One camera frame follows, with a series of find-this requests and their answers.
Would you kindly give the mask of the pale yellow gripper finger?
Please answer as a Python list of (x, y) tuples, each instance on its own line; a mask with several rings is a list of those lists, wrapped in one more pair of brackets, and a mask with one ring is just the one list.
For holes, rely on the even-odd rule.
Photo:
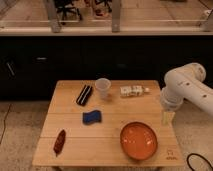
[(174, 116), (175, 116), (174, 111), (164, 111), (162, 115), (162, 124), (163, 125), (171, 124)]

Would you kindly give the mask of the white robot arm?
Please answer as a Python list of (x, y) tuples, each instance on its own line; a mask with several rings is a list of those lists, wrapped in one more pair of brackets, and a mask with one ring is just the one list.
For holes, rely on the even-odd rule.
[(213, 116), (213, 88), (203, 83), (205, 78), (206, 70), (199, 63), (189, 63), (165, 74), (165, 86), (160, 92), (163, 125), (171, 124), (185, 99)]

